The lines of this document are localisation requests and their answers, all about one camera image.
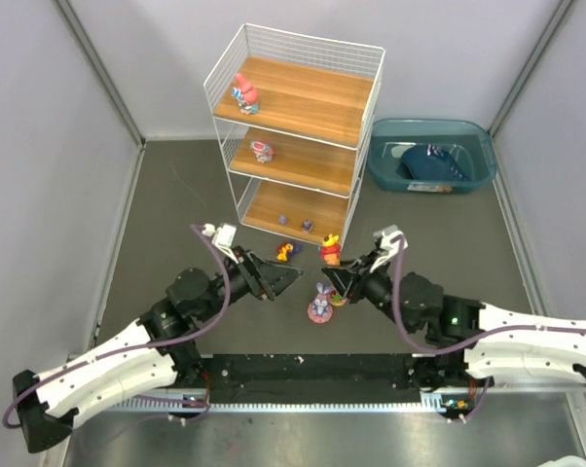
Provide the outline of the yellow bear ice cream cone toy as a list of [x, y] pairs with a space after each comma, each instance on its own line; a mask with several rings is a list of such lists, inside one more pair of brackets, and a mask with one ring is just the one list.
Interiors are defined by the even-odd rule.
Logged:
[[322, 240], [319, 256], [328, 266], [339, 266], [341, 264], [341, 251], [340, 237], [330, 233]]

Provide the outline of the purple bunny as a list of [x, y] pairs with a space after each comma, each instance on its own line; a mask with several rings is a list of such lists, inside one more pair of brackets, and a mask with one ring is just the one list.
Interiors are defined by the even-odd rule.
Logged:
[[309, 319], [316, 324], [325, 324], [333, 316], [333, 307], [330, 302], [332, 289], [321, 282], [316, 284], [317, 294], [307, 308]]

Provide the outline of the pink toy with goggles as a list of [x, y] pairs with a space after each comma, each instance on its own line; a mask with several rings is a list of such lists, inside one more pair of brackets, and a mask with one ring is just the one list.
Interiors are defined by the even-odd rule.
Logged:
[[259, 163], [270, 162], [273, 159], [274, 148], [271, 144], [263, 140], [251, 140], [250, 149], [255, 155], [256, 161]]

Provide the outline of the pink rabbit toy blue bow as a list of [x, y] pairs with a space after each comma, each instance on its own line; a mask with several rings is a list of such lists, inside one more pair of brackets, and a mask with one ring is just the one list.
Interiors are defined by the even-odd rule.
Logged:
[[258, 91], [241, 73], [235, 75], [231, 96], [236, 100], [242, 114], [255, 115], [259, 112]]

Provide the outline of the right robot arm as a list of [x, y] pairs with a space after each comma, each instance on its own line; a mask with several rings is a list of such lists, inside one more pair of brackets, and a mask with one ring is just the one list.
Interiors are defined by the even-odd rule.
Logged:
[[368, 301], [403, 337], [424, 333], [405, 360], [410, 384], [421, 390], [502, 384], [520, 379], [586, 384], [586, 320], [524, 314], [448, 295], [415, 273], [390, 276], [367, 255], [323, 273], [355, 304]]

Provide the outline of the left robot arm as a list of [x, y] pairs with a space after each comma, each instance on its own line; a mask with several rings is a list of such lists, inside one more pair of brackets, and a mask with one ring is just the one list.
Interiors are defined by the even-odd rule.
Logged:
[[236, 246], [214, 276], [180, 272], [165, 297], [115, 337], [52, 370], [14, 376], [18, 429], [30, 453], [60, 444], [104, 410], [153, 389], [187, 387], [203, 377], [195, 341], [245, 296], [274, 300], [303, 275]]

